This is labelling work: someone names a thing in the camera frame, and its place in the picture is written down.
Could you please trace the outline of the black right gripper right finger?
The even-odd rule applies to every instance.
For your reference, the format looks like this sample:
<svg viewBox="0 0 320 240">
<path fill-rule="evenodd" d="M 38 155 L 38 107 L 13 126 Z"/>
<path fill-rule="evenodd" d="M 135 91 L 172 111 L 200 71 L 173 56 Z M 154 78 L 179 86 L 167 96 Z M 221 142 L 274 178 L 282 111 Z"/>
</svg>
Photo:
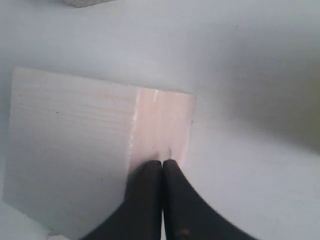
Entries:
<svg viewBox="0 0 320 240">
<path fill-rule="evenodd" d="M 163 162 L 162 180 L 166 239 L 254 239 L 213 210 L 192 187 L 175 160 Z"/>
</svg>

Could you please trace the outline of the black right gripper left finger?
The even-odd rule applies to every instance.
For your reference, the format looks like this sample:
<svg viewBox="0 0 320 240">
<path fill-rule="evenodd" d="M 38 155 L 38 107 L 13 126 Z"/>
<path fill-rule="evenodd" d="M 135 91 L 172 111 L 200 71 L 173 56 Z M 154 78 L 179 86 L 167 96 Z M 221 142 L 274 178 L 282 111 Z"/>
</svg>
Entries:
<svg viewBox="0 0 320 240">
<path fill-rule="evenodd" d="M 162 232 L 162 163 L 150 160 L 136 173 L 116 211 L 84 240 L 159 240 Z"/>
</svg>

